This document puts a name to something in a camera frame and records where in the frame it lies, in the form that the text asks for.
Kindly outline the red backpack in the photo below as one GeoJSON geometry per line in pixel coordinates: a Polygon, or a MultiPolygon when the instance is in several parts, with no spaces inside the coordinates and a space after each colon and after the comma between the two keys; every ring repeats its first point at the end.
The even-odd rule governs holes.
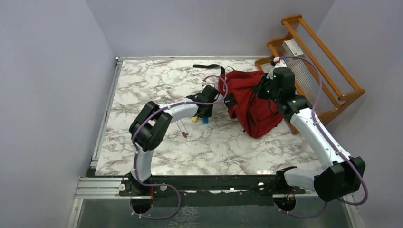
{"type": "Polygon", "coordinates": [[[194,64],[193,67],[220,69],[220,77],[225,79],[228,89],[225,89],[224,83],[219,80],[218,91],[222,95],[228,92],[224,103],[228,108],[229,116],[232,119],[238,119],[249,136],[255,139],[260,138],[282,122],[283,115],[277,111],[274,102],[256,96],[254,87],[260,82],[262,71],[232,70],[226,73],[224,67],[217,64],[194,64]]]}

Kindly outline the white marker red cap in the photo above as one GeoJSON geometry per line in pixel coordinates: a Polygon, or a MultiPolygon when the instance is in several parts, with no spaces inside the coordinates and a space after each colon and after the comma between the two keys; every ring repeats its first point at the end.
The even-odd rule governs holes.
{"type": "Polygon", "coordinates": [[[184,125],[182,124],[182,122],[181,122],[181,121],[177,121],[176,123],[177,123],[177,126],[180,128],[180,130],[181,130],[182,135],[184,136],[184,138],[187,138],[187,137],[188,137],[188,133],[187,133],[187,131],[186,131],[184,125]]]}

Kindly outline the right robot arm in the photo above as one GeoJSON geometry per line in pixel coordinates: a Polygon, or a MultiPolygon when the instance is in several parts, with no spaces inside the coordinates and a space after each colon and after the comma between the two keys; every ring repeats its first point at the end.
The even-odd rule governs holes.
{"type": "Polygon", "coordinates": [[[352,157],[321,123],[314,106],[295,87],[295,74],[285,61],[277,58],[273,68],[261,76],[254,87],[257,98],[269,100],[303,135],[319,159],[321,173],[290,167],[277,172],[274,187],[286,193],[293,187],[311,190],[325,202],[341,200],[343,196],[360,188],[367,190],[363,182],[365,162],[361,157],[352,157]]]}

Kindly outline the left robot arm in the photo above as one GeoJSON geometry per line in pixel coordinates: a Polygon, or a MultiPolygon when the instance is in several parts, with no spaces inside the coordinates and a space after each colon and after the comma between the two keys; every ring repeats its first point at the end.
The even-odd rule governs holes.
{"type": "Polygon", "coordinates": [[[135,147],[134,163],[131,173],[131,188],[138,195],[149,190],[151,163],[154,150],[161,144],[171,123],[184,118],[211,117],[219,91],[205,85],[201,92],[189,95],[176,103],[158,105],[147,102],[129,127],[135,147]]]}

